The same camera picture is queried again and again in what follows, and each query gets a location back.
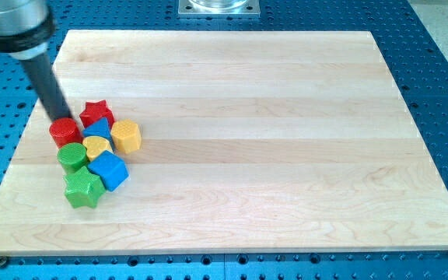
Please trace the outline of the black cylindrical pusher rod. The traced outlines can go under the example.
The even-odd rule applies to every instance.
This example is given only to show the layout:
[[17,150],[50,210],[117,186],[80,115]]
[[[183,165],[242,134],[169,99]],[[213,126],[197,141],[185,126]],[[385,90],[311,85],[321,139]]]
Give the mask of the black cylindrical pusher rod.
[[53,72],[48,54],[42,53],[20,63],[49,119],[56,121],[71,117],[70,108]]

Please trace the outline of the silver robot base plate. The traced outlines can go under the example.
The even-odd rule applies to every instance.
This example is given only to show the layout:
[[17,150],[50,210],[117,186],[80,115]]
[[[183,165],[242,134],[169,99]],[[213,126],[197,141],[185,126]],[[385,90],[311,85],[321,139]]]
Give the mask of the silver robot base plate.
[[180,16],[259,16],[259,0],[179,0]]

